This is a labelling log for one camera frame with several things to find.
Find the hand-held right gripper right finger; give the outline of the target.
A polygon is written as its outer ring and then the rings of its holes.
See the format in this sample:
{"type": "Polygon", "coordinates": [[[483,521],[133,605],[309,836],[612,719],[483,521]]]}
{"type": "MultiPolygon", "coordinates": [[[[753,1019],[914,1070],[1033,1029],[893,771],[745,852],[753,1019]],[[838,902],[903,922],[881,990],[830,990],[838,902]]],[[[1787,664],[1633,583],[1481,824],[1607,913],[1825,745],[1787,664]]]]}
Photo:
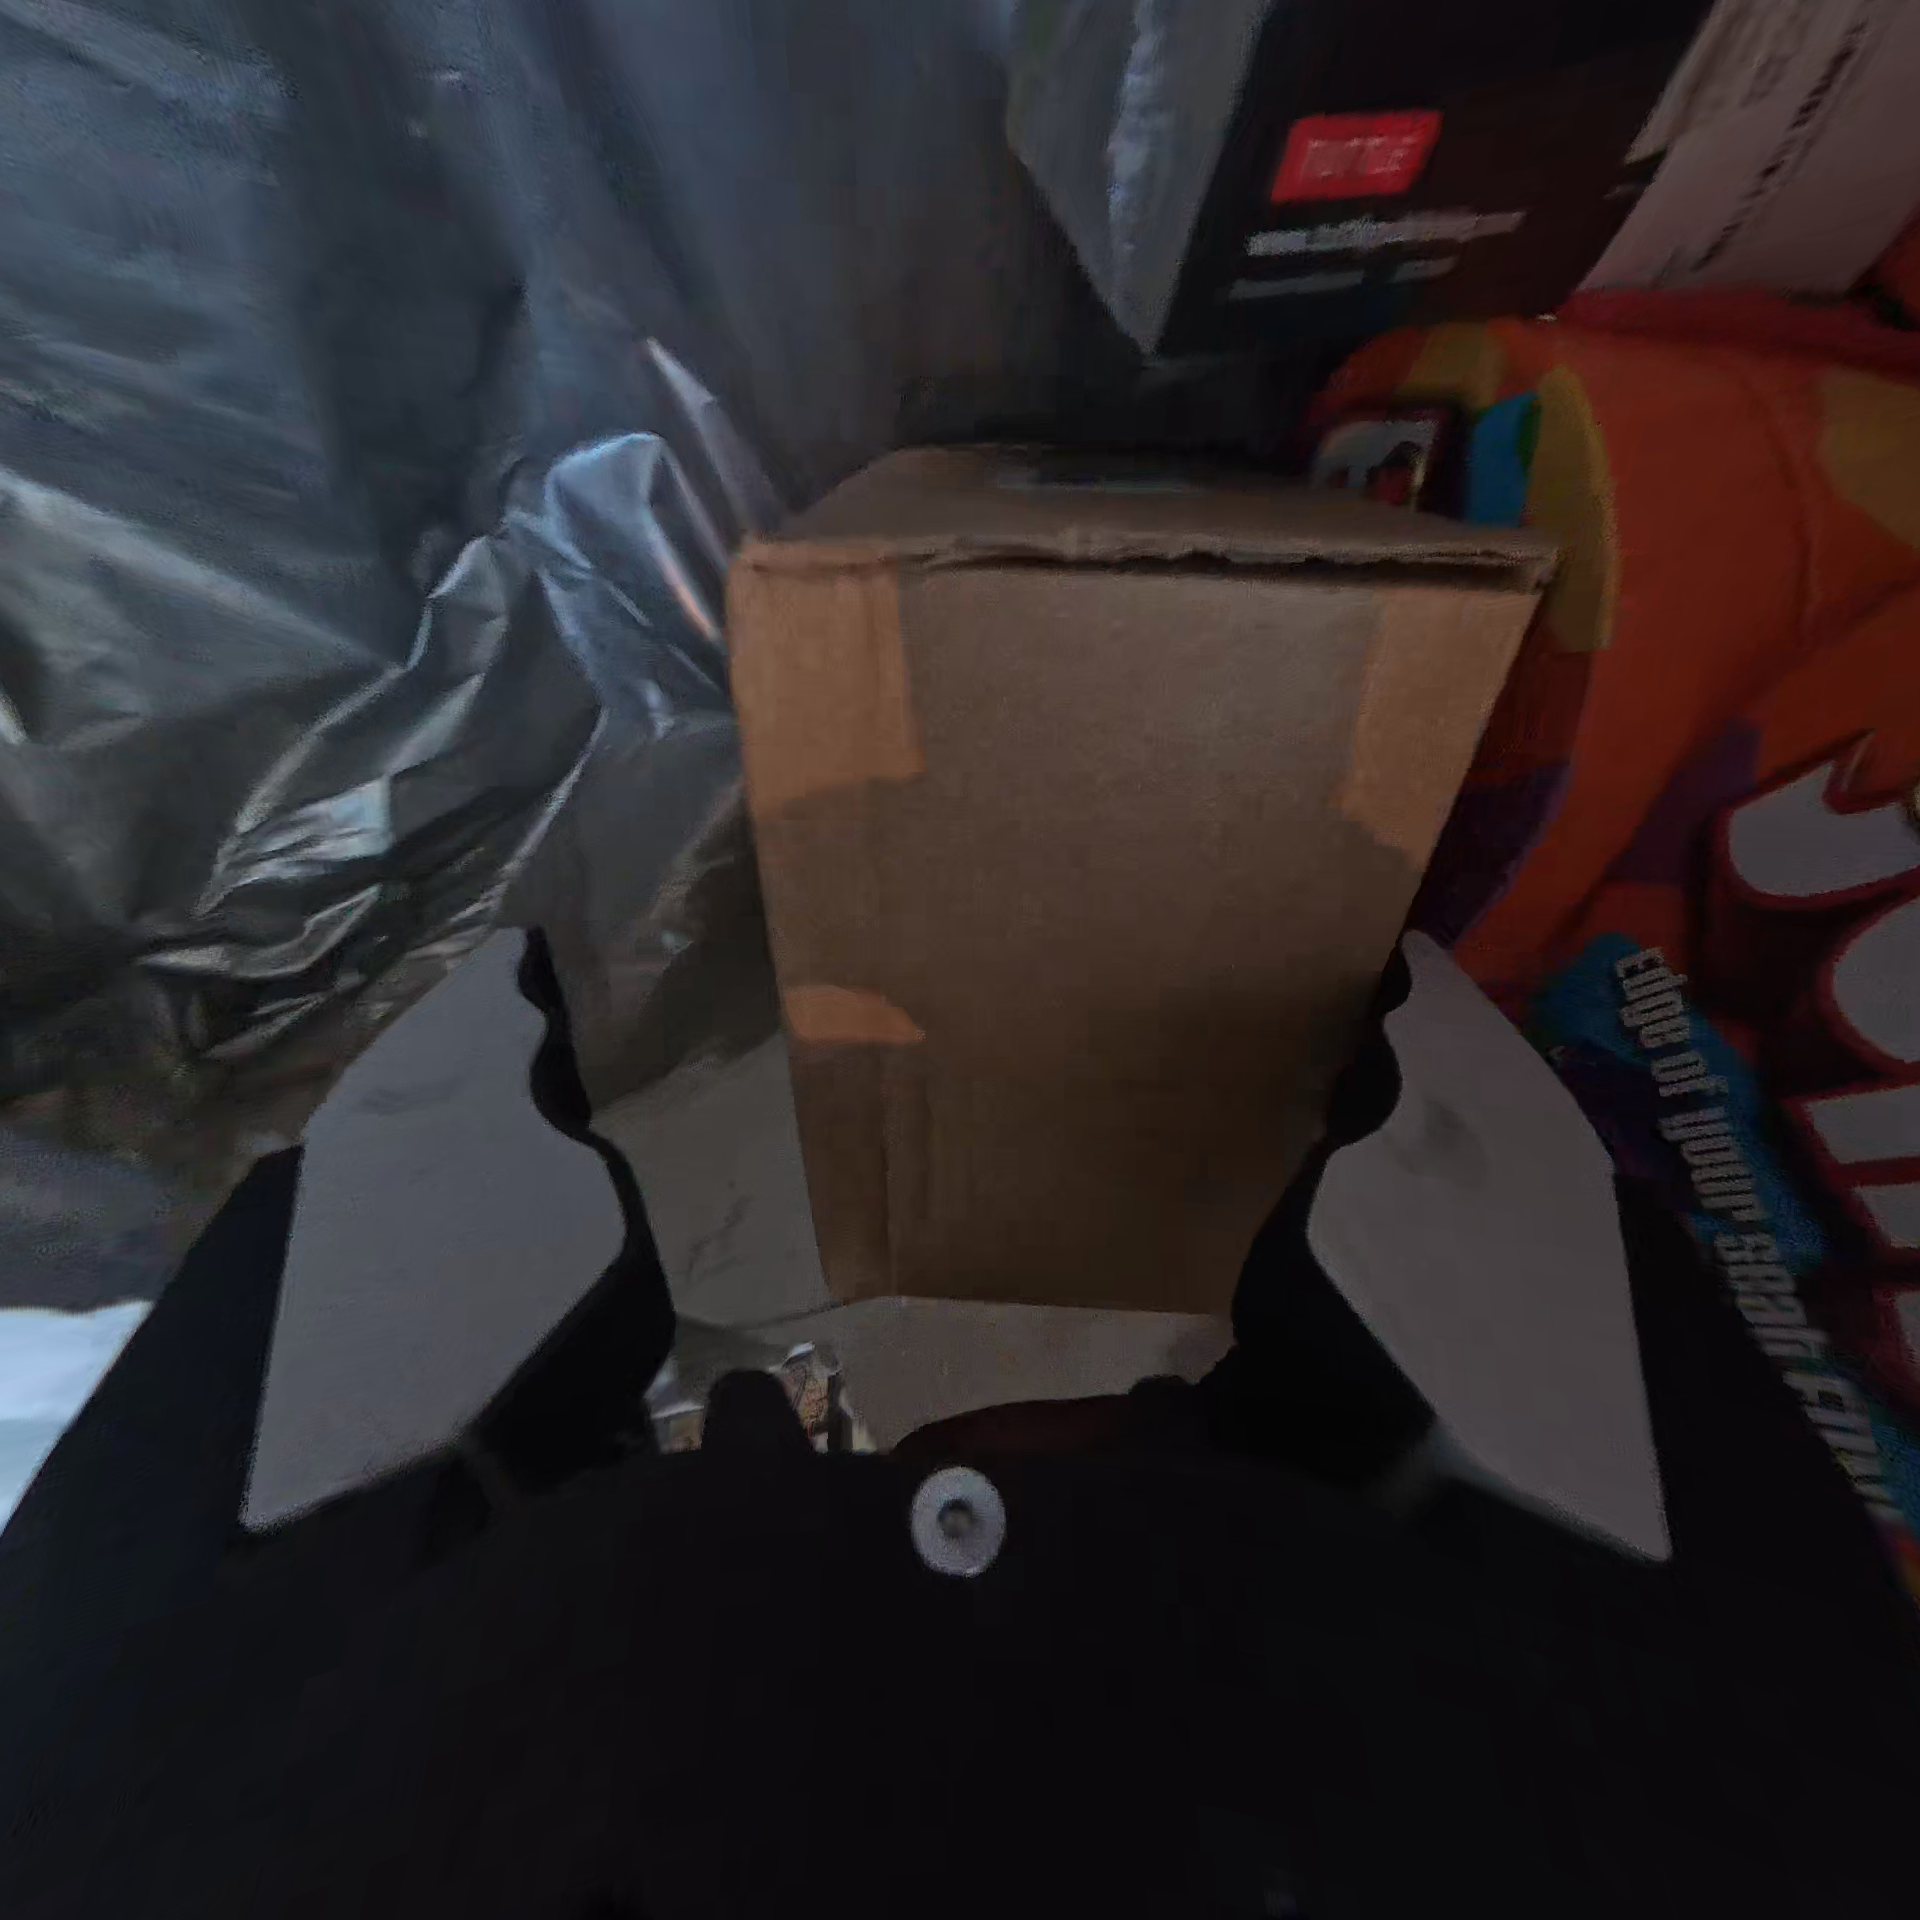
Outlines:
{"type": "Polygon", "coordinates": [[[1242,1264],[1231,1420],[1383,1502],[1462,1483],[1625,1557],[1670,1555],[1613,1160],[1423,931],[1242,1264]]]}

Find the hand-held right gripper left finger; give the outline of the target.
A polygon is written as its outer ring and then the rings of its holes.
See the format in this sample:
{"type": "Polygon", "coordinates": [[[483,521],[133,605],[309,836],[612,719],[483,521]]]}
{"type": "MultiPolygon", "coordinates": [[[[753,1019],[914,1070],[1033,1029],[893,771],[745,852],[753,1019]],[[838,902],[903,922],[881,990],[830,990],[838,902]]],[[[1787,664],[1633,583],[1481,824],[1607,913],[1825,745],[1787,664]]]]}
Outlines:
{"type": "Polygon", "coordinates": [[[556,1483],[644,1423],[675,1312],[545,935],[486,935],[307,1123],[243,1523],[435,1459],[556,1483]]]}

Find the brown cardboard box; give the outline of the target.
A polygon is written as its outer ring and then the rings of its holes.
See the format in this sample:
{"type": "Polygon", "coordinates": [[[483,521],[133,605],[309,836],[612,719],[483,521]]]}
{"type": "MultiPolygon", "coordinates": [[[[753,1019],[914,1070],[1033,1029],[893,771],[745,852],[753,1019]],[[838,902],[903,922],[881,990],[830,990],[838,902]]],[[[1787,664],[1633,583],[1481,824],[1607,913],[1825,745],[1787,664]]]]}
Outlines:
{"type": "Polygon", "coordinates": [[[922,446],[726,642],[834,1304],[1221,1316],[1557,570],[1209,466],[922,446]]]}

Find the orange colourful snack bag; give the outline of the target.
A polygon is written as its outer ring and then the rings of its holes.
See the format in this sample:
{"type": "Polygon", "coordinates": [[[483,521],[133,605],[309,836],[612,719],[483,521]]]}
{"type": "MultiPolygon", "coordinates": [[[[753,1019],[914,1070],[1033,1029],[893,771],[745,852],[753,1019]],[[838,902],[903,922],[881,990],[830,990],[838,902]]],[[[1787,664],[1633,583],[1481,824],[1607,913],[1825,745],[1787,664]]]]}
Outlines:
{"type": "Polygon", "coordinates": [[[1578,296],[1405,327],[1309,412],[1557,570],[1415,922],[1693,1238],[1916,1595],[1916,332],[1578,296]]]}

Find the grey plastic trash bag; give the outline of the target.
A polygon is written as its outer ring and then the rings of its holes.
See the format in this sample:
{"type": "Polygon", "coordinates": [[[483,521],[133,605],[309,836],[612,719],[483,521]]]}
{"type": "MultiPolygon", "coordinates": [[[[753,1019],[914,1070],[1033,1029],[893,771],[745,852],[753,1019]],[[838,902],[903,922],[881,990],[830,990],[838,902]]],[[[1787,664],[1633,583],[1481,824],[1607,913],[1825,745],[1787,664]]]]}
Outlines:
{"type": "Polygon", "coordinates": [[[736,548],[1086,316],[1013,3],[5,3],[5,1305],[157,1298],[498,924],[772,1027],[736,548]]]}

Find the black box red label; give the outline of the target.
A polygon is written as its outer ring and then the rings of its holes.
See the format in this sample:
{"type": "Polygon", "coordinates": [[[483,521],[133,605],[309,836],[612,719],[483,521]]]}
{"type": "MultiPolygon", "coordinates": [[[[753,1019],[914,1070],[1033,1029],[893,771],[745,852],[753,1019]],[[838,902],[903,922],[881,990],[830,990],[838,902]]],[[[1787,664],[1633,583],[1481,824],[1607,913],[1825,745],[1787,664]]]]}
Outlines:
{"type": "Polygon", "coordinates": [[[1222,102],[1146,347],[1537,316],[1619,238],[1702,1],[1280,1],[1222,102]]]}

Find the white cardboard box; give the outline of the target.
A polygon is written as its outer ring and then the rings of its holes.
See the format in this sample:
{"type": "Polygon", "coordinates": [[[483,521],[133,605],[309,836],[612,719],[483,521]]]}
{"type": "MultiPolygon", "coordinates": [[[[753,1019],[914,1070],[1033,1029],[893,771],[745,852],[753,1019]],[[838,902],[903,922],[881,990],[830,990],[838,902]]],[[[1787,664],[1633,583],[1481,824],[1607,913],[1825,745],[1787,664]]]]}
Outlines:
{"type": "Polygon", "coordinates": [[[1580,291],[1849,293],[1916,215],[1918,6],[1715,3],[1627,162],[1580,291]]]}

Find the grey plastic mailer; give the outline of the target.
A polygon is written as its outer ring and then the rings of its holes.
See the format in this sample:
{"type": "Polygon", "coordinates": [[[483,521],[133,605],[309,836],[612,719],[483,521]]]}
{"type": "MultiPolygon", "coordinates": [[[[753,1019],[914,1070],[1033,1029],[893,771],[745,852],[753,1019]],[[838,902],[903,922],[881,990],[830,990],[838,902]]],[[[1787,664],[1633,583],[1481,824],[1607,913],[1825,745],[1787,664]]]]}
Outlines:
{"type": "Polygon", "coordinates": [[[1117,327],[1165,352],[1270,1],[1021,1],[1006,137],[1117,327]]]}

